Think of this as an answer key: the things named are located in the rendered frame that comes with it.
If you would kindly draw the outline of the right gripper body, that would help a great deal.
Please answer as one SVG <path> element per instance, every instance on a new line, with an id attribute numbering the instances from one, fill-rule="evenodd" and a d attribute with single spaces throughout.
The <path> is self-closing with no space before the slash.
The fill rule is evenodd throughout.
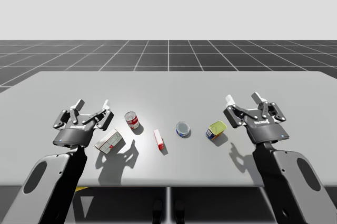
<path id="1" fill-rule="evenodd" d="M 289 134 L 284 130 L 281 124 L 276 123 L 274 118 L 267 115 L 262 117 L 262 111 L 259 109 L 249 109 L 248 112 L 253 115 L 244 116 L 245 128 L 247 134 L 254 144 L 263 142 L 277 142 L 289 139 Z"/>

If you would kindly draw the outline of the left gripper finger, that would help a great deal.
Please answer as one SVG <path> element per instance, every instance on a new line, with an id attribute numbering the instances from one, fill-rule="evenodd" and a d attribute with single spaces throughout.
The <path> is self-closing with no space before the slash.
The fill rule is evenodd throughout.
<path id="1" fill-rule="evenodd" d="M 69 122 L 73 124 L 78 123 L 78 116 L 80 115 L 80 110 L 83 108 L 85 101 L 79 99 L 77 103 L 71 106 L 69 109 L 64 109 L 60 112 L 59 116 L 57 117 L 53 128 L 60 129 L 66 126 Z"/>
<path id="2" fill-rule="evenodd" d="M 114 114 L 110 110 L 109 100 L 107 99 L 100 111 L 91 115 L 84 115 L 82 125 L 85 126 L 85 129 L 107 130 L 113 117 Z"/>

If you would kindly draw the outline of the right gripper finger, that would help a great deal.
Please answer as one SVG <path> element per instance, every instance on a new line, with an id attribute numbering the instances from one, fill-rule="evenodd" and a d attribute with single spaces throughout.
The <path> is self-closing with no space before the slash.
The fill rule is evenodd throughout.
<path id="1" fill-rule="evenodd" d="M 257 109 L 259 110 L 258 117 L 263 120 L 269 120 L 271 122 L 284 122 L 286 118 L 284 114 L 279 109 L 276 103 L 270 103 L 266 99 L 262 98 L 257 92 L 254 92 L 251 97 L 257 104 Z"/>
<path id="2" fill-rule="evenodd" d="M 227 95 L 225 100 L 226 100 L 226 108 L 223 111 L 223 113 L 233 128 L 238 128 L 242 126 L 244 124 L 245 116 L 255 119 L 253 113 L 237 106 L 231 95 Z"/>

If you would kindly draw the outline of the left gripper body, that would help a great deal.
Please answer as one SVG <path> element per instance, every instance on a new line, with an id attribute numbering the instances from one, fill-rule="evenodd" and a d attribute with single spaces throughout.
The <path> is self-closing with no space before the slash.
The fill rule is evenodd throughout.
<path id="1" fill-rule="evenodd" d="M 85 129 L 82 125 L 84 115 L 78 116 L 78 123 L 69 122 L 66 126 L 58 129 L 59 132 L 53 140 L 53 145 L 67 148 L 78 146 L 86 148 L 92 139 L 94 130 Z"/>

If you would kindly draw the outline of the green and blue rectangular can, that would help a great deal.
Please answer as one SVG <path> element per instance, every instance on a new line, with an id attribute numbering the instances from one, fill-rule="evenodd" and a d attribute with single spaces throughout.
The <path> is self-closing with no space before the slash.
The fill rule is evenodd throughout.
<path id="1" fill-rule="evenodd" d="M 222 134 L 226 129 L 227 125 L 224 122 L 217 121 L 209 126 L 208 130 L 206 131 L 206 137 L 209 140 L 213 140 Z"/>

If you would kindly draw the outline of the red and white can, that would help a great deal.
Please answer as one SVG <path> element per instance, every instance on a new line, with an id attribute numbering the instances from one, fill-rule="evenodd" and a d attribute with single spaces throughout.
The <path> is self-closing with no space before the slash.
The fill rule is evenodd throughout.
<path id="1" fill-rule="evenodd" d="M 131 129 L 136 129 L 140 125 L 138 117 L 134 111 L 127 112 L 124 116 L 124 119 Z"/>

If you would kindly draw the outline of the blue flat can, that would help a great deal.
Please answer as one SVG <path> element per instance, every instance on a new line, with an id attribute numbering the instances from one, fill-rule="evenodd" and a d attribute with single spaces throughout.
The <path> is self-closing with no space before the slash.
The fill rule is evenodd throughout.
<path id="1" fill-rule="evenodd" d="M 176 133 L 180 137 L 186 138 L 189 135 L 190 131 L 190 126 L 186 122 L 180 121 L 176 124 Z"/>

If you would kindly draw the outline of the red and white carton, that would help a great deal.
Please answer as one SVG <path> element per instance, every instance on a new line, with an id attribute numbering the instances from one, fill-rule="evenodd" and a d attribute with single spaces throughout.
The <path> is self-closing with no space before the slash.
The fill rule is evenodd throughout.
<path id="1" fill-rule="evenodd" d="M 125 141 L 122 135 L 116 129 L 112 129 L 94 146 L 100 152 L 108 154 L 111 150 L 115 148 L 123 148 L 125 146 Z"/>

